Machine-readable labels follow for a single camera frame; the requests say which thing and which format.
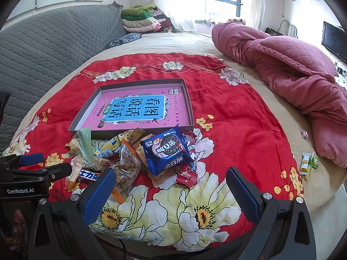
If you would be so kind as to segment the black television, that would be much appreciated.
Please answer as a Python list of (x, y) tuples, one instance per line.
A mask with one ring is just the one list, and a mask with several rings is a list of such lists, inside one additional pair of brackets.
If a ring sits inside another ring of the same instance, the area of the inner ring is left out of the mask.
[(324, 21), (322, 46), (346, 63), (346, 33), (341, 28)]

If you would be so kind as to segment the small green snack packet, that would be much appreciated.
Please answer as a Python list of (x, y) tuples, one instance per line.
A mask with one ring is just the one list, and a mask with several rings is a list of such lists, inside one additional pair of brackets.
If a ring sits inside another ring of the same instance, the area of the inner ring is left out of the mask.
[(316, 152), (313, 152), (310, 158), (310, 166), (314, 169), (319, 168), (319, 159), (316, 155)]

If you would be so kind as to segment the white sheer curtain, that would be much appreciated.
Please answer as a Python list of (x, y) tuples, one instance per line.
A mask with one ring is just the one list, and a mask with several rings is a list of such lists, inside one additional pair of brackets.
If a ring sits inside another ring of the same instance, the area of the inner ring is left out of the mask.
[(211, 33), (211, 28), (198, 13), (196, 0), (154, 1), (155, 5), (170, 19), (175, 31)]

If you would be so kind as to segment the stack of folded clothes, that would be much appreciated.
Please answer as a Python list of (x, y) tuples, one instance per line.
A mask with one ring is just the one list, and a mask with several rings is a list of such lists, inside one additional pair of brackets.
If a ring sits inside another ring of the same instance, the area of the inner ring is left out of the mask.
[(127, 33), (150, 34), (172, 31), (170, 18), (155, 5), (135, 6), (122, 10), (121, 21)]

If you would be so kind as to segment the small yellow snack packet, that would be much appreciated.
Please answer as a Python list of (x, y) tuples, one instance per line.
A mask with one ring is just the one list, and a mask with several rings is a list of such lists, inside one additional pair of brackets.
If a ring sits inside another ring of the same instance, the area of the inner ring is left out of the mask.
[(305, 180), (309, 179), (311, 173), (311, 153), (302, 153), (301, 165), (299, 167), (299, 174), (303, 176)]

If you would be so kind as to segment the black snickers bar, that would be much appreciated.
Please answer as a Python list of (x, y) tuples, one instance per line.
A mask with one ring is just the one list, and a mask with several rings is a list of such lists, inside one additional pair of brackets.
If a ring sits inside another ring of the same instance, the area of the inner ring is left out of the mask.
[(77, 181), (85, 183), (95, 182), (98, 180), (100, 175), (101, 172), (91, 171), (89, 169), (82, 169), (78, 174)]

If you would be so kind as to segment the blue oreo cookie packet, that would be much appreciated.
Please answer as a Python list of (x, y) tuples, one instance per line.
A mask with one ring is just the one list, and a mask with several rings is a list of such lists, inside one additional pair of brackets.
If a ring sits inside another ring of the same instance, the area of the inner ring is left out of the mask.
[(193, 162), (178, 126), (140, 142), (147, 165), (154, 176), (163, 171)]

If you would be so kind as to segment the orange clear biscuit bag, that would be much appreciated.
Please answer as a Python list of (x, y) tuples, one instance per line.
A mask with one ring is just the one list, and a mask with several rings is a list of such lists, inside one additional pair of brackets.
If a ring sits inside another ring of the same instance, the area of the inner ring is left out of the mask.
[(122, 204), (124, 202), (125, 192), (135, 182), (141, 167), (142, 161), (138, 153), (127, 140), (123, 140), (119, 161), (112, 166), (116, 172), (116, 185), (112, 190), (112, 195), (118, 203)]

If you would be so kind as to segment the red floral blanket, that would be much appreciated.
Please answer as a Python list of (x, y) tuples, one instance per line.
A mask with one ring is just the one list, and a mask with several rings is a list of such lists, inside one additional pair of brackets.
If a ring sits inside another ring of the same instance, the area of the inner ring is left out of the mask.
[(282, 126), (243, 74), (210, 56), (135, 54), (96, 61), (36, 113), (4, 151), (112, 163), (117, 191), (91, 229), (177, 251), (215, 247), (252, 225), (225, 180), (236, 166), (293, 200), (302, 180)]

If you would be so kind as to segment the pink quilted comforter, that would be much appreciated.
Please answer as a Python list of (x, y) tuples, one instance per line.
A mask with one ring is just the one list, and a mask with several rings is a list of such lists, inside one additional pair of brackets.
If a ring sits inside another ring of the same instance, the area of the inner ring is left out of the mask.
[(253, 67), (273, 93), (307, 117), (319, 156), (346, 167), (346, 88), (336, 83), (330, 58), (299, 39), (234, 22), (214, 26), (212, 41), (234, 62)]

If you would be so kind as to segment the red candy wrapper packet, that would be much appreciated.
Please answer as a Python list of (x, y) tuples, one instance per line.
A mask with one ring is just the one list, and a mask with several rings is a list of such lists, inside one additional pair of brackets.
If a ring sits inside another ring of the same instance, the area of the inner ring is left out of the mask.
[(195, 138), (196, 135), (191, 131), (183, 131), (183, 137), (185, 138), (186, 145), (189, 150), (189, 155), (193, 159), (193, 162), (189, 162), (181, 167), (179, 174), (177, 175), (176, 182), (181, 185), (185, 185), (191, 188), (198, 182), (198, 173), (196, 166), (196, 150), (195, 150)]

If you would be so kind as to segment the grey quilted headboard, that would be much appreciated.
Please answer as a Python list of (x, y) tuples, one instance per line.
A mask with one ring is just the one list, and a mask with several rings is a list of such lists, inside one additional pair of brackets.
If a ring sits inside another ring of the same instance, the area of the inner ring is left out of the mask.
[(1, 32), (1, 150), (53, 86), (125, 35), (123, 6), (81, 5), (30, 16)]

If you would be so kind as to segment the dark blue patterned cushion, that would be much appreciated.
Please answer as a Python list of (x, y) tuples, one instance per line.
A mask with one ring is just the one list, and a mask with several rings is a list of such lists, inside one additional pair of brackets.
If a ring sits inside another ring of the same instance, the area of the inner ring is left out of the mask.
[(139, 34), (139, 33), (129, 33), (129, 34), (126, 34), (120, 38), (117, 38), (113, 41), (110, 41), (106, 48), (107, 49), (110, 49), (110, 48), (114, 48), (116, 46), (121, 46), (121, 45), (124, 45), (124, 44), (128, 44), (128, 43), (131, 43), (131, 42), (134, 42), (134, 41), (137, 41), (139, 40), (140, 38), (142, 38), (142, 35)]

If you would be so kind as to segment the green pastry packet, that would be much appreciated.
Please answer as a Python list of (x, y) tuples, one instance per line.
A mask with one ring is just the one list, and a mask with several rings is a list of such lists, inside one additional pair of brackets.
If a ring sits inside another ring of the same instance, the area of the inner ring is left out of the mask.
[(62, 154), (63, 158), (78, 156), (86, 168), (93, 170), (103, 170), (110, 166), (110, 161), (107, 158), (102, 158), (95, 154), (90, 127), (78, 130), (65, 146), (69, 150), (67, 153)]

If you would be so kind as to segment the orange bread cake packet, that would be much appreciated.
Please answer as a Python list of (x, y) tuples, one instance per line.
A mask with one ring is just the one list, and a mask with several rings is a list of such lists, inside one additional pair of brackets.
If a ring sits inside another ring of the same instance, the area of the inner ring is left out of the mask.
[(72, 191), (74, 189), (75, 184), (77, 183), (79, 173), (81, 172), (83, 167), (82, 158), (80, 156), (75, 156), (71, 160), (70, 164), (72, 166), (72, 172), (65, 179), (65, 188), (67, 191)]

